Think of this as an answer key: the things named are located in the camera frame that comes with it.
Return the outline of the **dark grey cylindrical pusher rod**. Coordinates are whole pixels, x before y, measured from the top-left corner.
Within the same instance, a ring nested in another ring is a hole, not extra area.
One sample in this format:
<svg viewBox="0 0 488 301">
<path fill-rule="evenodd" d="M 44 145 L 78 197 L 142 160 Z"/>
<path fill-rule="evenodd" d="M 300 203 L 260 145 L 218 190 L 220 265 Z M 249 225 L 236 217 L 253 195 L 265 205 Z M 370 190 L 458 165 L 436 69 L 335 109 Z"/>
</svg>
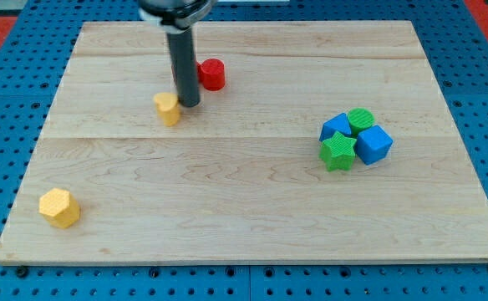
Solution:
<svg viewBox="0 0 488 301">
<path fill-rule="evenodd" d="M 201 96 L 192 29 L 168 33 L 167 41 L 178 100 L 182 106 L 194 107 L 201 102 Z"/>
</svg>

